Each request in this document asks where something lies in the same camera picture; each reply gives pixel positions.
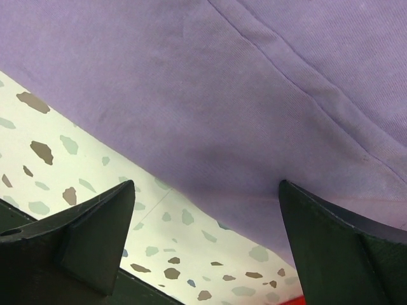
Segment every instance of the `purple garment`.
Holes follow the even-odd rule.
[[[0,70],[292,263],[289,179],[407,222],[407,2],[0,0]]]

